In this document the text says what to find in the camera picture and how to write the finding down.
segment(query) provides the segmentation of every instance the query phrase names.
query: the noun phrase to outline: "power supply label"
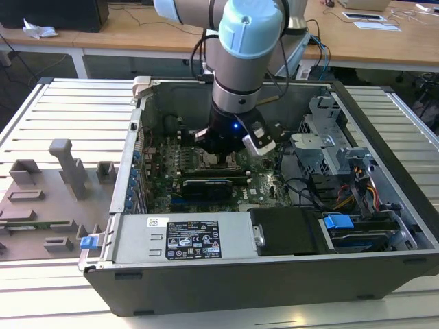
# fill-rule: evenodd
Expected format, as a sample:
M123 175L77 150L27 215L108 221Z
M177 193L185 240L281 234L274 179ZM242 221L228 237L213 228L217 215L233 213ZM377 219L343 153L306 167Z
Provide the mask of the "power supply label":
M219 237L217 221L170 221L166 230L166 258L221 258Z

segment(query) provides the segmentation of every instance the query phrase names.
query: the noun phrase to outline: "blue release tab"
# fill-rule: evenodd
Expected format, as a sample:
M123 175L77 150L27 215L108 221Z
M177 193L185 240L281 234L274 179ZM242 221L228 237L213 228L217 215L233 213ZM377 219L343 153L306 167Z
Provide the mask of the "blue release tab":
M273 0L228 0L219 23L219 41L237 58L263 57L276 46L282 19Z
M328 230L330 228L354 228L354 223L349 215L329 214L323 221Z
M98 248L97 240L97 236L84 236L80 242L80 249L96 250Z

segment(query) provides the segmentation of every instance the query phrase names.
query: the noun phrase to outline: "slotted metal table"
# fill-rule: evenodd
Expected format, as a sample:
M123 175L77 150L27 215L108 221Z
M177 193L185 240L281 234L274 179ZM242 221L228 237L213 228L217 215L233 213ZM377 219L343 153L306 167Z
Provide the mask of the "slotted metal table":
M53 138L73 140L85 167L120 161L130 80L54 79L39 84L0 134L0 197L17 158L58 168ZM393 93L348 87L370 121L439 209L439 141ZM359 146L359 135L349 130ZM417 278L383 300L119 318L90 287L77 259L0 263L0 328L438 328L439 276ZM206 298L211 296L206 287Z

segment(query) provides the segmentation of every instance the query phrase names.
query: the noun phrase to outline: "wooden table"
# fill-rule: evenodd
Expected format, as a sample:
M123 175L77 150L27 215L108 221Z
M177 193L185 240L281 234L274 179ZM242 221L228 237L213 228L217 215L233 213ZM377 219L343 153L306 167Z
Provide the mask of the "wooden table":
M439 15L416 13L408 19L400 12L415 10L415 3L392 1L385 12L347 10L339 3L328 8L319 1L308 1L306 19L315 19L320 25L320 37L332 53L331 66L401 71L439 71ZM392 10L401 18L392 16ZM388 19L383 24L398 25L400 32L359 29L347 19L343 12L378 14ZM309 31L317 35L314 22L309 22ZM320 52L317 46L309 46L301 70L316 63Z
M419 11L414 5L393 1L385 12L371 13L387 18L394 8ZM110 16L100 33L59 31L60 35L55 38L36 40L20 29L0 29L0 32L17 51L69 54L80 78L88 77L84 55L187 59L200 38L201 29L163 19L152 8L115 4L109 7ZM419 21L409 21L406 16L396 13L402 18L384 24L399 25L401 31L390 32L359 29L353 23L343 22L355 20L348 20L342 12L359 11L345 10L338 3L334 8L327 8L319 0L309 0L305 12L307 19L319 22L321 39L332 53L331 66L439 71L439 39L436 38L439 16L416 14ZM309 23L309 29L317 34L313 22ZM1 50L8 50L8 46L0 40ZM318 56L317 46L309 46L298 76L306 77Z

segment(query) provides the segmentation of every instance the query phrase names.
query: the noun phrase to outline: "black cable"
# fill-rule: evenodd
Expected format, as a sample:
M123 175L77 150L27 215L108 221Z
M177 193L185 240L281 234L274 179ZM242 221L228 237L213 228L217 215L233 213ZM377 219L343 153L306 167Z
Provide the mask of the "black cable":
M289 190L301 195L304 199L307 199L308 201L310 201L312 204L315 205L316 202L311 197L309 197L306 194L301 193L299 190L295 189L293 186L288 184L288 182L292 180L291 178L287 181L287 180L285 180L285 178L282 175L282 159L283 159L283 156L285 154L285 150L287 149L286 145L287 145L287 143L284 143L284 145L281 146L281 153L279 155L279 161L278 161L279 179L281 180L282 184L284 184Z
M316 23L316 26L317 26L317 39L319 40L319 42L320 42L320 44L321 44L321 43L322 43L322 39L320 38L320 26L319 26L317 20L315 20L315 19L309 19L309 20L307 21L307 23L308 23L308 22L314 22L314 23ZM318 61L316 62L316 65L314 65L314 66L311 68L309 74L311 74L311 73L314 72L314 70L318 67L318 65L320 64L320 62L321 62L322 59L323 59L323 50L322 50L322 48L321 48L319 45L317 45L317 46L318 46L318 50L320 51L320 56L319 56L319 58L318 58Z
M289 15L289 2L288 2L288 0L281 0L281 2L283 5L283 11L285 14L285 24L283 26L282 33L281 33L281 37L282 37L285 34L285 32L287 31L287 28L289 25L290 15Z
M1 66L1 68L3 69L3 71L5 72L6 77L7 77L7 79L9 80L9 82L11 82L11 83L16 83L16 84L22 84L22 85L24 85L27 89L29 89L29 86L28 86L27 84L25 84L24 82L21 82L21 81L18 81L18 80L13 80L13 79L10 77L10 75L9 75L8 71L6 70L6 68L5 68L3 65L1 65L1 64L0 64L0 66Z
M10 108L9 106L3 105L2 103L0 103L0 106L1 106L2 108L5 108L6 110L9 110L9 111L11 111L11 112L15 112L15 110L14 110L13 108Z
M317 20L315 20L315 19L309 19L309 20L307 21L307 23L308 23L308 22L314 22L314 23L317 25L317 37L318 37L318 40L320 40L320 26L318 25Z
M218 39L219 36L217 34L210 34L208 36L202 36L201 39L195 44L195 47L193 48L191 57L189 59L189 68L191 69L191 74L194 77L194 79L197 79L197 75L195 74L195 71L193 70L193 57L195 56L195 53L197 52L198 48L201 47L201 44L208 40L208 39Z
M206 33L207 33L207 30L203 29L203 33L201 34L201 37L202 38L206 38ZM200 57L199 57L199 59L200 59L200 75L203 74L203 59L202 59L203 45L206 45L206 41L205 40L203 41L203 43L201 44L201 47L200 47Z
M288 91L289 88L289 69L288 69L288 61L287 61L287 55L285 55L285 48L283 46L283 41L282 38L279 39L279 43L281 44L281 48L282 48L282 56L283 56L283 61L285 63L285 89L283 91L282 94L279 95L279 99L281 99L282 97L284 97Z
M127 8L121 8L121 9L124 12L126 12L128 15L130 15L130 17L137 22L138 26L148 25L148 24L165 24L165 25L172 26L174 29L179 29L181 32L192 34L193 36L200 36L201 35L200 33L192 33L192 32L189 32L189 31L185 31L185 30L180 29L179 27L177 27L175 25L169 24L168 22L144 22L144 23L140 23L140 21L136 17L134 17L133 14L131 14L129 11L127 11Z
M34 79L36 81L38 81L37 76L34 74L34 72L32 72L32 70L28 67L28 65L26 64L26 62L21 58L20 54L18 52L15 51L14 48L12 48L12 46L10 45L10 43L5 39L5 37L3 36L3 34L0 33L0 37L3 39L3 41L5 42L5 44L16 54L16 56L19 58L19 60L23 63L23 65L25 66L25 68L29 71L29 73L32 75L32 77L34 77Z
M277 90L279 90L279 95L281 95L283 93L283 90L281 86L279 86L279 84L277 83L275 76L269 70L267 70L267 75L272 80L273 84L277 87Z

